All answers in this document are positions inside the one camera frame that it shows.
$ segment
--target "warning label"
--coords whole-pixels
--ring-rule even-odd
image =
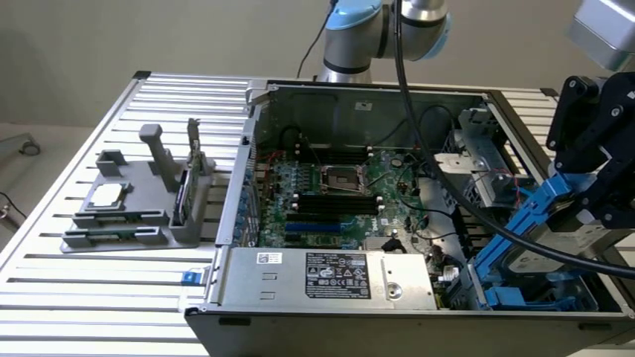
[[[307,253],[307,286],[311,299],[370,299],[364,254]]]

